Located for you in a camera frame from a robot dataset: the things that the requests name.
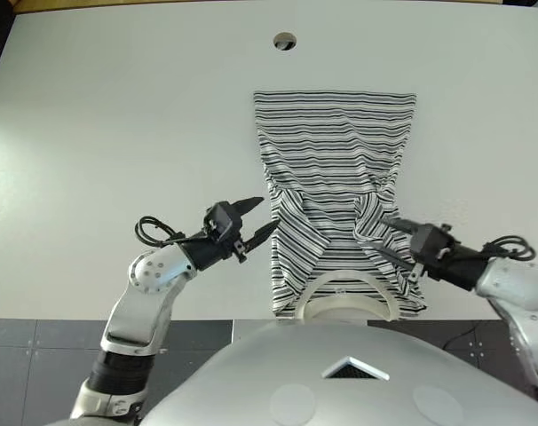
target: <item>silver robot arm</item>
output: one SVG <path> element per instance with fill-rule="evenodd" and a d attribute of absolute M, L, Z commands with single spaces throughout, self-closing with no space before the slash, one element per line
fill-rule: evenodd
<path fill-rule="evenodd" d="M 510 326 L 526 376 L 538 386 L 538 266 L 496 258 L 476 284 Z"/>
<path fill-rule="evenodd" d="M 127 288 L 111 312 L 101 352 L 80 388 L 71 419 L 99 417 L 137 423 L 174 300 L 198 271 L 232 255 L 241 263 L 245 254 L 271 235 L 278 221 L 257 230 L 249 241 L 241 238 L 241 216 L 262 200 L 215 204 L 207 210 L 202 230 L 188 238 L 154 217 L 139 220 L 137 237 L 157 250 L 147 251 L 131 264 Z M 149 236 L 144 225 L 160 228 L 169 238 L 160 241 Z"/>
<path fill-rule="evenodd" d="M 437 227 L 406 219 L 384 223 L 411 235 L 415 264 L 404 262 L 389 250 L 383 253 L 398 267 L 411 271 L 410 280 L 417 281 L 427 273 L 488 299 L 510 327 L 527 378 L 538 386 L 538 266 L 530 263 L 535 251 L 527 241 L 508 235 L 477 251 L 450 235 L 450 225 Z"/>

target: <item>black cable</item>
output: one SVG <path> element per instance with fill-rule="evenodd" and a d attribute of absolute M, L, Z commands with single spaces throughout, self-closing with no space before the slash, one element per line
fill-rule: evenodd
<path fill-rule="evenodd" d="M 154 229 L 160 229 L 166 233 L 168 237 L 164 240 L 157 240 L 145 231 L 143 228 L 144 225 L 152 225 L 154 226 Z M 138 220 L 135 224 L 135 235 L 139 241 L 151 247 L 164 247 L 186 237 L 183 233 L 177 233 L 170 226 L 152 216 L 143 216 Z"/>
<path fill-rule="evenodd" d="M 442 350 L 443 350 L 443 351 L 446 351 L 449 344 L 451 344 L 452 342 L 454 342 L 454 341 L 457 340 L 457 339 L 460 339 L 461 337 L 464 337 L 464 336 L 466 336 L 466 335 L 469 335 L 469 334 L 472 333 L 473 331 L 476 331 L 476 329 L 479 327 L 479 325 L 480 325 L 481 323 L 482 323 L 482 320 L 477 321 L 477 323 L 474 324 L 474 326 L 472 326 L 471 328 L 469 328 L 467 331 L 461 333 L 460 335 L 456 335 L 456 336 L 451 337 L 450 339 L 448 339 L 447 342 L 446 342 L 445 344 L 443 344 L 443 346 L 442 346 Z"/>
<path fill-rule="evenodd" d="M 465 260 L 488 260 L 492 257 L 508 257 L 519 262 L 529 262 L 535 259 L 535 250 L 522 237 L 517 235 L 504 235 L 493 241 L 487 242 L 482 251 L 473 256 L 448 257 L 449 263 L 462 262 Z"/>

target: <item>white tabletop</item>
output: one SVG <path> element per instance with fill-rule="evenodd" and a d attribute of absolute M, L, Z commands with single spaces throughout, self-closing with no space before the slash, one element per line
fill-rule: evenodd
<path fill-rule="evenodd" d="M 290 31 L 297 47 L 278 51 Z M 0 63 L 0 317 L 103 319 L 143 249 L 267 196 L 254 90 L 415 92 L 398 197 L 463 243 L 538 250 L 538 10 L 422 2 L 150 4 L 20 15 Z M 266 201 L 245 234 L 269 218 Z M 186 287 L 176 319 L 271 318 L 270 248 Z M 422 318 L 493 318 L 425 282 Z"/>

